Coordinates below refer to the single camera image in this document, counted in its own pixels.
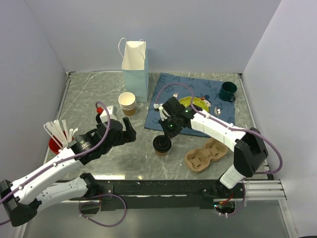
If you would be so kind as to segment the black cup lid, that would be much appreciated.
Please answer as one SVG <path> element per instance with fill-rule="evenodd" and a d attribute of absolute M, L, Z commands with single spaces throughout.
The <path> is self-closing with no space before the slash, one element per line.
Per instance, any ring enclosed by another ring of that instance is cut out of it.
<path fill-rule="evenodd" d="M 170 150 L 171 140 L 165 135 L 159 135 L 153 140 L 153 147 L 155 150 Z"/>

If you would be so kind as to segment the single brown paper cup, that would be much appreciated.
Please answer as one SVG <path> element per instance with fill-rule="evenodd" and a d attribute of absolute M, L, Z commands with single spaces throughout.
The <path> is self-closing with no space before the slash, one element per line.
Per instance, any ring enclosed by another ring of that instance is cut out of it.
<path fill-rule="evenodd" d="M 155 153 L 158 155 L 158 156 L 166 156 L 168 154 L 168 150 L 155 150 Z"/>

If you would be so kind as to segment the stack of brown paper cups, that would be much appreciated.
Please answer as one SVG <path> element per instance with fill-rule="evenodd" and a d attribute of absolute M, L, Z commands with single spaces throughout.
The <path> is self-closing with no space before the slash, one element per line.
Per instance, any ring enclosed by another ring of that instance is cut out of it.
<path fill-rule="evenodd" d="M 136 97 L 131 92 L 124 92 L 118 97 L 119 105 L 126 116 L 133 116 L 136 112 Z"/>

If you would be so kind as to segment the brown cardboard cup carrier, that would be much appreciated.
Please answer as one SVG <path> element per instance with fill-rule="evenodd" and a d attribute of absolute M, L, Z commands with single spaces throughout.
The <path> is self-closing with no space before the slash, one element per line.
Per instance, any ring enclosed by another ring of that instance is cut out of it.
<path fill-rule="evenodd" d="M 185 154 L 185 162 L 188 168 L 201 173 L 207 169 L 211 162 L 218 162 L 228 152 L 228 147 L 223 143 L 209 138 L 201 148 L 195 148 Z"/>

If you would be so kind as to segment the light blue paper bag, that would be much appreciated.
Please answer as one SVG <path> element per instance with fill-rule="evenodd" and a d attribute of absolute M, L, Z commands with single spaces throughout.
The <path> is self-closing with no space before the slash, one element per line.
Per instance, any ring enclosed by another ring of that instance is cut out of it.
<path fill-rule="evenodd" d="M 126 90 L 135 95 L 137 102 L 146 102 L 149 89 L 147 42 L 143 39 L 128 41 L 123 37 L 118 43 L 118 50 L 122 57 Z"/>

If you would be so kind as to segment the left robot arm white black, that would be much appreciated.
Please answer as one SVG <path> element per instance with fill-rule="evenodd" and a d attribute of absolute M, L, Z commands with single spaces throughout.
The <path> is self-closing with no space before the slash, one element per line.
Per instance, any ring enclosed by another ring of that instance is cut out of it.
<path fill-rule="evenodd" d="M 13 227 L 32 220 L 38 212 L 65 200 L 95 198 L 99 184 L 90 173 L 59 185 L 54 183 L 72 170 L 78 169 L 108 153 L 112 147 L 136 140 L 136 131 L 129 118 L 123 123 L 111 119 L 78 135 L 49 162 L 15 181 L 0 183 L 0 203 Z"/>

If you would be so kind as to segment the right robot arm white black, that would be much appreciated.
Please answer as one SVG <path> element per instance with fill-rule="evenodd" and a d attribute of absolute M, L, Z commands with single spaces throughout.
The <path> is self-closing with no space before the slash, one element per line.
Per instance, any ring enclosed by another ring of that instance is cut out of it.
<path fill-rule="evenodd" d="M 221 142 L 233 152 L 233 164 L 218 179 L 217 193 L 229 197 L 236 184 L 252 177 L 268 157 L 268 151 L 259 131 L 243 129 L 210 115 L 201 108 L 185 107 L 171 97 L 163 104 L 154 104 L 159 112 L 159 123 L 165 136 L 174 138 L 183 128 L 202 132 Z"/>

